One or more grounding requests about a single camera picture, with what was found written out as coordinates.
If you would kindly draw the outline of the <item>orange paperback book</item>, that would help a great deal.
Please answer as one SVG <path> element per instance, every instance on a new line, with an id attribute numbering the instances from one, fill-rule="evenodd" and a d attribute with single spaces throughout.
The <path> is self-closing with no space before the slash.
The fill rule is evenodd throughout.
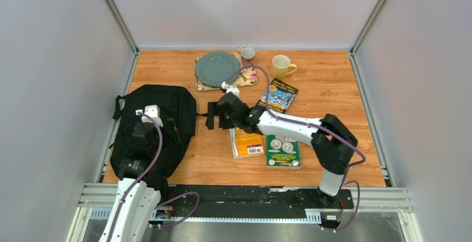
<path id="1" fill-rule="evenodd" d="M 240 128 L 229 130 L 232 154 L 234 159 L 264 155 L 263 136 L 248 134 Z"/>

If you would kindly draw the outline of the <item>black student backpack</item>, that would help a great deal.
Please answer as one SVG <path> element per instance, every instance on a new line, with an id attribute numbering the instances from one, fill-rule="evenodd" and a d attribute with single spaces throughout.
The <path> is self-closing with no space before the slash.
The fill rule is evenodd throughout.
<path id="1" fill-rule="evenodd" d="M 196 100 L 191 93 L 181 86 L 143 85 L 130 94 L 117 96 L 115 100 L 114 120 L 119 121 L 113 151 L 110 157 L 111 167 L 119 176 L 119 163 L 124 153 L 114 153 L 119 140 L 127 140 L 133 126 L 141 122 L 136 110 L 148 105 L 160 108 L 163 122 L 163 148 L 151 173 L 145 176 L 146 182 L 169 178 L 183 160 L 187 148 L 196 131 Z"/>

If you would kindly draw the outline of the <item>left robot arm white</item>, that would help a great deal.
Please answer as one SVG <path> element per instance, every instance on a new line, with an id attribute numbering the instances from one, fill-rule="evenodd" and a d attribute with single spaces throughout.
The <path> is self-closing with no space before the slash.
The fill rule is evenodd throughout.
<path id="1" fill-rule="evenodd" d="M 120 180 L 99 241 L 140 241 L 155 207 L 169 201 L 167 187 L 149 186 L 144 181 L 163 148 L 162 127 L 159 121 L 137 122 L 127 140 L 121 139 L 115 146 L 114 153 L 124 153 L 119 163 Z"/>

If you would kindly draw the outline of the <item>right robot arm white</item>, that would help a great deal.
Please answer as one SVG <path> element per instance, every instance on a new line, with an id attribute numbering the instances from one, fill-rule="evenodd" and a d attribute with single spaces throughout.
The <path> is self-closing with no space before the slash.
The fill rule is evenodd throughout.
<path id="1" fill-rule="evenodd" d="M 275 112 L 267 106 L 249 107 L 228 92 L 219 101 L 208 103 L 206 125 L 210 130 L 214 128 L 214 116 L 219 117 L 221 129 L 237 127 L 248 134 L 283 136 L 311 146 L 323 168 L 317 200 L 324 208 L 339 202 L 339 190 L 358 141 L 335 115 L 301 118 Z"/>

